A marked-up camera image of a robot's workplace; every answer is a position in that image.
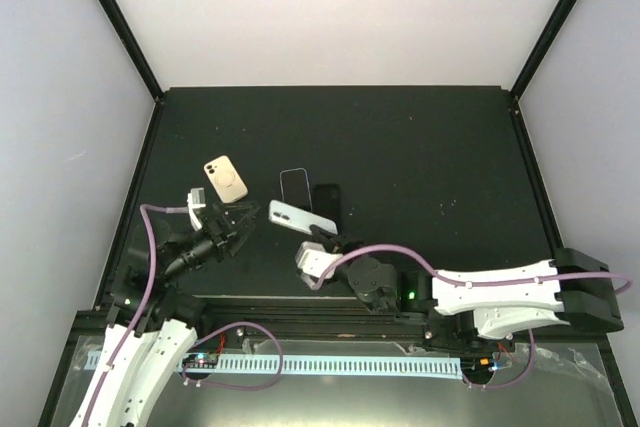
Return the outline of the white smartphone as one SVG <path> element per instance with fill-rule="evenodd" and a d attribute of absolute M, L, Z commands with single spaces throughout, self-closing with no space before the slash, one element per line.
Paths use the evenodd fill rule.
<path fill-rule="evenodd" d="M 334 221 L 277 200 L 269 203 L 268 219 L 275 225 L 304 234 L 311 234 L 312 226 L 331 234 L 338 233 Z"/>

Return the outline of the blue smartphone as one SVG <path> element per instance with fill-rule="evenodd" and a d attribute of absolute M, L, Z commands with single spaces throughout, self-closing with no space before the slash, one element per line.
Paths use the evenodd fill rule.
<path fill-rule="evenodd" d="M 282 201 L 307 212 L 312 211 L 312 196 L 308 173 L 304 168 L 286 169 L 280 172 Z"/>

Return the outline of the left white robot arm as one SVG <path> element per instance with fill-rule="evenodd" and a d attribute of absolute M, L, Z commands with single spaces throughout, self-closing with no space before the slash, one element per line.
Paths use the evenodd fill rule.
<path fill-rule="evenodd" d="M 206 263 L 234 258 L 255 227 L 255 201 L 184 207 L 143 204 L 145 240 L 120 267 L 104 343 L 74 426 L 143 426 L 169 377 L 192 346 L 207 344 L 215 323 L 205 301 L 175 282 Z"/>

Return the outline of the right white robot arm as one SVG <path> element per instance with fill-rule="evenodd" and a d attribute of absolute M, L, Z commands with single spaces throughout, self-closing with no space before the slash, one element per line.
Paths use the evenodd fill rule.
<path fill-rule="evenodd" d="M 624 327 L 617 296 L 631 280 L 616 287 L 606 264 L 574 249 L 520 267 L 459 272 L 435 269 L 403 246 L 365 246 L 318 226 L 311 233 L 295 257 L 311 290 L 341 282 L 370 313 L 423 327 L 439 349 L 476 350 L 544 327 L 596 335 Z"/>

